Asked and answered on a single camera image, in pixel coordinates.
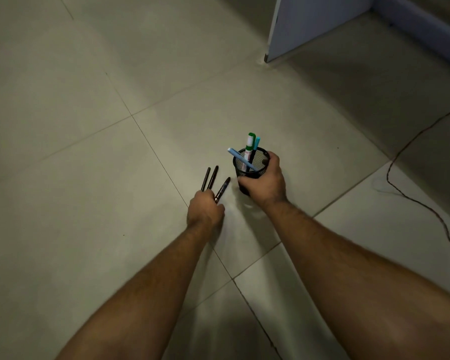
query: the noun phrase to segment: tile floor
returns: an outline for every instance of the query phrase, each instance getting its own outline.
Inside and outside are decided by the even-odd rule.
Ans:
[[[271,1],[263,15],[273,12]],[[53,358],[185,228],[187,202],[206,167],[220,166],[217,182],[234,175],[226,148],[240,148],[244,132],[258,133],[264,148],[282,156],[290,199],[310,215],[387,162],[297,67],[310,56],[306,48],[290,60],[262,62],[264,17],[248,18],[246,7],[236,0],[0,0],[0,359]],[[450,81],[440,61],[381,28],[366,15],[307,48],[333,51],[337,33],[356,35],[358,44],[385,34],[387,48],[419,56],[442,84]],[[346,195],[319,218],[337,231],[348,223],[345,234],[359,232],[378,199],[359,187],[348,216]],[[312,324],[317,313],[263,213],[236,182],[222,202],[222,234],[202,254],[165,357],[342,354],[339,346],[324,349]],[[450,289],[450,267],[433,270],[450,256],[443,243],[420,247],[443,254],[421,268],[413,252],[394,257],[403,246],[396,238],[387,247],[384,236],[361,237]],[[275,290],[274,270],[296,290]],[[306,321],[291,318],[287,301]]]

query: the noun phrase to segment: cable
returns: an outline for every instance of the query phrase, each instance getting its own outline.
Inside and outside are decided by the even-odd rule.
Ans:
[[[420,202],[420,201],[418,201],[418,200],[416,200],[416,199],[413,199],[413,198],[411,198],[411,197],[408,197],[405,193],[403,193],[395,184],[393,184],[391,181],[390,181],[390,179],[389,179],[389,176],[390,176],[390,170],[392,169],[392,167],[393,167],[393,165],[395,164],[395,162],[397,161],[397,159],[398,159],[398,157],[420,136],[420,135],[422,135],[423,133],[425,133],[425,132],[427,132],[428,130],[430,130],[430,129],[432,129],[435,125],[437,125],[440,121],[442,121],[443,119],[445,119],[445,118],[447,118],[447,117],[449,117],[450,116],[450,112],[448,113],[448,114],[446,114],[446,115],[444,115],[444,116],[442,116],[442,117],[440,117],[439,119],[437,119],[433,124],[431,124],[430,126],[428,126],[428,127],[426,127],[425,129],[423,129],[423,130],[421,130],[418,134],[416,134],[415,135],[415,137],[413,138],[413,139],[411,139],[398,153],[397,153],[397,155],[394,157],[394,159],[391,161],[391,163],[390,163],[390,166],[388,167],[388,171],[387,171],[387,183],[388,184],[390,184],[390,186],[392,186],[393,188],[395,188],[398,192],[400,192],[400,194],[404,197],[404,198],[406,198],[406,199],[408,199],[408,200],[411,200],[411,201],[413,201],[413,202],[415,202],[415,203],[417,203],[417,204],[419,204],[419,205],[421,205],[421,206],[423,206],[423,207],[425,207],[428,211],[431,211],[437,218],[438,218],[438,220],[440,221],[440,223],[442,224],[442,226],[443,226],[443,229],[445,230],[445,234],[447,235],[447,239],[448,239],[448,242],[450,242],[450,231],[449,231],[449,229],[448,229],[448,226],[447,226],[447,224],[445,223],[445,221],[444,221],[444,219],[438,214],[438,212],[437,211],[435,211],[432,207],[429,207],[429,206],[427,206],[426,204],[424,204],[424,203],[422,203],[422,202]]]

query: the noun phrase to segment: pen holder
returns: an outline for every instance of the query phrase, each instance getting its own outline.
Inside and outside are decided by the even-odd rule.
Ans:
[[[243,156],[245,156],[245,149],[242,149],[239,151],[239,153]],[[237,160],[237,158],[233,158],[233,166],[235,167],[236,176],[238,177],[248,177],[252,179],[258,179],[260,178],[266,171],[268,167],[268,163],[270,161],[270,154],[268,151],[262,148],[257,148],[255,151],[255,154],[253,155],[253,159],[250,160],[250,163],[258,169],[258,171],[254,172],[252,169],[248,169],[248,171],[243,170],[246,169],[246,167],[243,167],[243,163],[240,162],[240,160]],[[243,194],[246,194],[247,196],[250,196],[249,191],[238,184],[240,188],[240,192]]]

